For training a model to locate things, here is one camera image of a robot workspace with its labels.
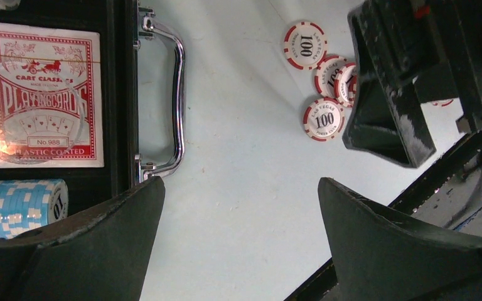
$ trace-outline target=clear plastic disc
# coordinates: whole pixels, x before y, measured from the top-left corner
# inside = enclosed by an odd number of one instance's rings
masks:
[[[68,155],[85,103],[55,60],[0,63],[0,161],[39,164]]]

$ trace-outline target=silver metal handle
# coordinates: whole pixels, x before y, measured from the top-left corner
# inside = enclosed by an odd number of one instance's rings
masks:
[[[184,122],[185,122],[185,108],[186,108],[186,94],[185,94],[185,65],[186,65],[186,51],[184,43],[180,35],[172,28],[155,20],[155,13],[152,9],[137,7],[138,39],[145,37],[147,40],[155,37],[162,38],[162,41],[169,41],[174,43],[174,76],[173,76],[173,92],[171,94],[172,114],[173,114],[173,139],[174,139],[174,153],[166,164],[157,166],[155,163],[149,162],[143,164],[141,154],[136,154],[135,170],[136,178],[135,184],[141,183],[153,176],[166,177],[172,175],[182,163],[185,153],[184,143]],[[140,41],[136,39],[134,48],[140,48]]]

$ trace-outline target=poker chip case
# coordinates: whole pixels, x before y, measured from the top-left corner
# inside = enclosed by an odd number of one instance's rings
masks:
[[[17,9],[0,10],[0,23],[99,34],[104,155],[102,167],[0,169],[0,180],[65,180],[70,213],[0,239],[0,300],[137,300],[163,207],[160,177],[174,172],[184,153],[183,44],[137,0],[21,0]],[[175,151],[163,166],[142,164],[139,154],[140,36],[166,38],[176,53]]]

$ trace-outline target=red and white poker chip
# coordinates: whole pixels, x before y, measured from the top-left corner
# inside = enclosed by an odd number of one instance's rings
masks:
[[[284,53],[287,61],[300,70],[315,69],[326,56],[328,40],[313,22],[300,22],[287,31]]]
[[[356,93],[357,93],[357,75],[352,77],[350,84],[348,85],[348,103],[345,105],[350,105],[349,107],[352,108],[356,101]]]
[[[451,105],[455,99],[447,99],[447,100],[441,100],[438,102],[432,102],[431,104],[434,105],[435,107],[447,107]]]
[[[319,142],[335,139],[345,126],[344,111],[335,99],[325,97],[316,100],[304,114],[306,134]]]
[[[315,74],[315,88],[324,97],[335,98],[335,78],[339,70],[348,63],[345,57],[340,55],[327,56],[317,67]]]
[[[348,99],[348,87],[351,79],[357,75],[356,63],[348,63],[343,66],[335,79],[334,93],[339,103],[346,107],[352,107]]]

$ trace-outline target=playing card box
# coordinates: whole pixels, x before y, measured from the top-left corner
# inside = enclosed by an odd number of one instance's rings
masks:
[[[125,0],[22,0],[0,11],[8,69],[0,69],[0,130],[21,155],[45,160],[0,161],[0,180],[63,178],[84,208],[130,187],[138,153],[133,10]],[[50,101],[29,96],[40,93]]]

